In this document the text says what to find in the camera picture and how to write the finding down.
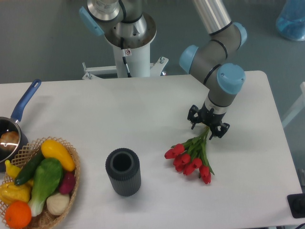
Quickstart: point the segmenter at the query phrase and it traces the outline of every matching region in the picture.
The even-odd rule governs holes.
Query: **robotic arm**
[[[241,24],[232,23],[222,0],[193,0],[193,3],[211,40],[202,48],[189,46],[179,64],[210,91],[202,108],[193,105],[187,118],[193,124],[192,129],[197,123],[204,123],[211,129],[210,139],[221,138],[230,127],[222,119],[245,81],[241,67],[221,63],[243,45],[247,32]],[[149,76],[149,45],[156,35],[156,26],[142,12],[142,0],[88,0],[87,10],[82,7],[80,16],[95,35],[105,33],[113,46],[118,77],[130,77],[130,72],[133,77]],[[126,49],[132,52],[128,59],[130,67]]]
[[[197,123],[210,127],[213,136],[221,138],[230,125],[222,122],[228,107],[241,90],[245,73],[231,63],[221,65],[247,39],[245,28],[232,23],[221,0],[193,0],[206,30],[211,36],[202,48],[189,46],[181,55],[180,66],[210,89],[201,109],[193,105],[188,120],[192,129]]]

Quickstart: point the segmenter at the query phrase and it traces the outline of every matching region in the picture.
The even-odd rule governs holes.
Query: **blue pot handle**
[[[22,98],[19,100],[19,102],[15,106],[13,113],[10,116],[11,118],[18,120],[19,122],[21,121],[23,110],[24,110],[26,104],[35,94],[35,92],[39,88],[40,84],[41,84],[41,80],[39,80],[39,79],[36,79],[32,82],[30,87],[27,89],[27,91],[24,93]]]

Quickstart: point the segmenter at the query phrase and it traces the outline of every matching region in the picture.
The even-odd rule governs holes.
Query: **blue bottle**
[[[282,36],[294,41],[305,40],[305,0],[287,0],[276,20]]]

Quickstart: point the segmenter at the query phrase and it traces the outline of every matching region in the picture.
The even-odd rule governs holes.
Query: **woven basket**
[[[46,229],[46,228],[49,229],[49,228],[53,228],[53,227],[57,226],[68,214],[68,212],[75,200],[76,192],[77,192],[77,189],[78,189],[78,186],[80,183],[81,168],[80,168],[80,160],[79,160],[78,153],[76,152],[75,148],[70,143],[68,143],[66,140],[63,140],[62,138],[48,137],[48,138],[37,139],[36,141],[33,141],[31,144],[28,143],[21,150],[19,150],[18,154],[14,157],[14,159],[12,159],[12,161],[11,161],[12,165],[22,168],[33,156],[35,156],[37,154],[38,150],[41,147],[41,144],[47,139],[53,139],[57,142],[62,143],[66,147],[68,152],[71,154],[71,156],[73,157],[75,165],[76,165],[75,171],[74,171],[75,172],[74,175],[76,178],[76,184],[75,184],[73,191],[70,194],[69,205],[60,216],[52,215],[47,210],[47,207],[45,204],[42,213],[36,217],[32,217],[30,224],[27,227],[25,227],[26,229]],[[13,181],[13,179],[10,176],[8,176],[7,174],[5,174],[4,181],[2,183],[11,182],[11,181]],[[3,202],[0,202],[0,216],[3,219],[2,222],[7,227],[9,227],[6,224],[6,221],[4,219],[5,211],[6,211],[7,207],[8,207],[8,205],[6,205]]]

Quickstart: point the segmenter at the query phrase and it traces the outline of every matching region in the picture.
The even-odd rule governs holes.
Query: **saucepan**
[[[12,160],[28,139],[21,131],[18,122],[21,121],[23,110],[32,96],[35,94],[41,80],[34,80],[25,94],[17,103],[10,118],[0,117],[0,172],[5,171],[5,161]]]

